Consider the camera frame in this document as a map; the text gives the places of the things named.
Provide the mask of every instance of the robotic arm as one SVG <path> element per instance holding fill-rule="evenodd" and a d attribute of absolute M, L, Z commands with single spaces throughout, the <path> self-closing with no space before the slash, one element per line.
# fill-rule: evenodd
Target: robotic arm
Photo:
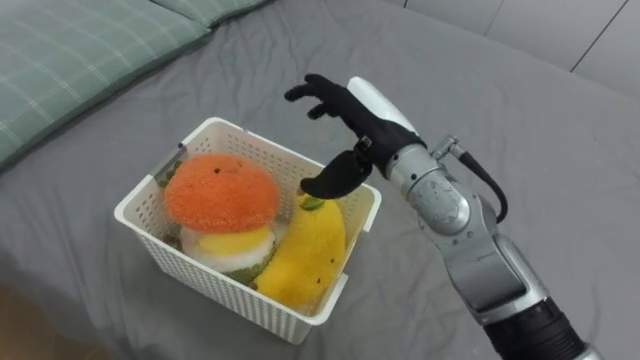
<path fill-rule="evenodd" d="M 344 196 L 375 165 L 417 211 L 454 288 L 503 359 L 602 359 L 580 339 L 517 247 L 498 231 L 507 213 L 506 197 L 456 138 L 448 136 L 428 152 L 411 123 L 363 79 L 351 79 L 347 88 L 315 74 L 305 81 L 285 98 L 318 98 L 321 103 L 308 116 L 340 117 L 358 142 L 317 177 L 303 179 L 303 191 L 318 198 Z M 441 163 L 449 154 L 496 192 L 500 214 L 449 174 Z"/>

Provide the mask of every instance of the basket rim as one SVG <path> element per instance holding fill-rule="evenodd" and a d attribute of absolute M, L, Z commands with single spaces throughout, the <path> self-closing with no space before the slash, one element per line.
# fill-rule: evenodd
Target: basket rim
<path fill-rule="evenodd" d="M 241 130 L 243 132 L 246 132 L 248 134 L 250 134 L 251 136 L 254 136 L 264 142 L 269 143 L 272 146 L 275 146 L 283 151 L 286 151 L 292 155 L 295 155 L 297 157 L 300 157 L 302 160 L 308 161 L 312 164 L 315 164 L 317 166 L 321 166 L 324 167 L 324 165 L 322 165 L 321 163 L 309 159 L 308 157 L 299 154 L 293 150 L 290 150 L 280 144 L 277 144 L 269 139 L 266 139 L 260 135 L 257 135 L 243 127 L 240 127 L 236 124 L 233 124 L 227 120 L 224 120 L 222 118 L 219 117 L 211 117 L 208 118 L 207 120 L 205 120 L 202 124 L 200 124 L 194 131 L 192 131 L 181 143 L 180 146 L 183 146 L 183 144 L 187 144 L 189 143 L 194 137 L 196 137 L 202 130 L 204 130 L 206 127 L 214 124 L 214 123 L 223 123 L 227 126 L 236 128 L 238 130 Z M 295 318 L 311 325 L 311 326 L 318 326 L 318 325 L 322 325 L 323 323 L 325 323 L 329 316 L 331 315 L 331 313 L 333 312 L 333 309 L 338 301 L 338 298 L 340 297 L 340 295 L 342 294 L 342 291 L 344 289 L 344 286 L 346 285 L 346 282 L 349 278 L 349 276 L 347 274 L 345 274 L 344 272 L 342 272 L 338 279 L 335 281 L 335 285 L 333 287 L 333 290 L 331 291 L 331 293 L 329 294 L 326 302 L 324 303 L 324 306 L 322 306 L 322 308 L 320 309 L 320 311 L 318 311 L 315 315 L 313 316 L 308 316 L 308 315 L 304 315 L 301 314 L 285 305 L 280 304 L 279 302 L 272 300 L 271 298 L 249 288 L 248 286 L 245 286 L 241 283 L 236 282 L 235 280 L 230 279 L 229 277 L 214 271 L 206 266 L 204 266 L 203 264 L 200 264 L 199 262 L 191 259 L 190 257 L 188 257 L 187 255 L 183 254 L 182 252 L 172 248 L 171 246 L 167 245 L 166 243 L 164 243 L 162 240 L 156 238 L 155 236 L 153 236 L 152 234 L 149 234 L 148 232 L 140 229 L 138 226 L 136 226 L 135 224 L 133 224 L 132 222 L 130 222 L 129 220 L 127 220 L 125 218 L 124 212 L 125 212 L 125 208 L 127 207 L 127 205 L 133 200 L 133 198 L 136 196 L 136 194 L 138 192 L 140 192 L 144 187 L 146 187 L 147 185 L 149 185 L 151 182 L 155 182 L 155 178 L 148 174 L 146 175 L 119 203 L 118 205 L 115 207 L 114 209 L 114 217 L 116 218 L 116 220 L 120 223 L 122 223 L 123 225 L 127 226 L 128 228 L 130 228 L 131 230 L 133 230 L 134 232 L 136 232 L 138 235 L 145 237 L 146 239 L 149 239 L 150 241 L 153 241 L 156 245 L 160 246 L 163 250 L 169 252 L 172 256 L 176 256 L 178 257 L 180 260 L 182 261 L 186 261 L 189 264 L 196 266 L 198 269 L 205 271 L 208 275 L 210 276 L 214 276 L 215 278 L 222 280 L 226 283 L 228 283 L 229 285 L 235 286 L 235 287 L 239 287 L 242 291 L 247 292 L 249 294 L 251 294 L 254 297 L 259 298 L 260 300 L 271 304 L 272 306 L 276 307 L 277 309 L 286 312 L 287 314 L 294 316 Z M 369 232 L 371 227 L 373 226 L 373 222 L 375 221 L 375 218 L 378 214 L 378 211 L 380 209 L 380 205 L 382 203 L 382 195 L 380 193 L 380 191 L 378 191 L 378 189 L 368 185 L 368 184 L 362 184 L 361 186 L 363 186 L 364 188 L 366 188 L 368 191 L 371 192 L 372 196 L 373 196 L 373 203 L 371 205 L 371 208 L 369 209 L 369 213 L 367 215 L 367 219 L 365 220 L 365 223 L 363 224 L 362 227 L 362 231 L 364 232 Z"/>

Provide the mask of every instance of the toy burger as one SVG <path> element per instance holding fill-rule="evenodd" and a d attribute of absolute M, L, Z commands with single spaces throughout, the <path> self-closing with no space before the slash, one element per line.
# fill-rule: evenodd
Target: toy burger
<path fill-rule="evenodd" d="M 275 251 L 272 224 L 279 196 L 271 175 L 245 158 L 196 155 L 176 170 L 165 189 L 165 206 L 182 225 L 187 256 L 248 284 Z"/>

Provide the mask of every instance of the basket handle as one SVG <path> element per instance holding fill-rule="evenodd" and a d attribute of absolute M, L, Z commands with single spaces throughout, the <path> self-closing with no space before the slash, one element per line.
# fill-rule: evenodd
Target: basket handle
<path fill-rule="evenodd" d="M 178 144 L 178 147 L 173 149 L 169 155 L 167 155 L 163 161 L 156 165 L 151 171 L 151 176 L 160 183 L 163 177 L 169 171 L 176 161 L 180 160 L 187 153 L 187 147 L 182 143 Z"/>

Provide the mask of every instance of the silver metal arm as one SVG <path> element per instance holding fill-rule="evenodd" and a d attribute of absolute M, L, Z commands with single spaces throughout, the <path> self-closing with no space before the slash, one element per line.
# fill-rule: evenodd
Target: silver metal arm
<path fill-rule="evenodd" d="M 491 327 L 544 303 L 549 293 L 516 245 L 499 233 L 489 202 L 447 172 L 440 160 L 449 153 L 464 153 L 453 137 L 431 154 L 407 146 L 392 158 L 386 176 L 417 211 L 470 313 Z M 587 347 L 577 359 L 602 358 Z"/>

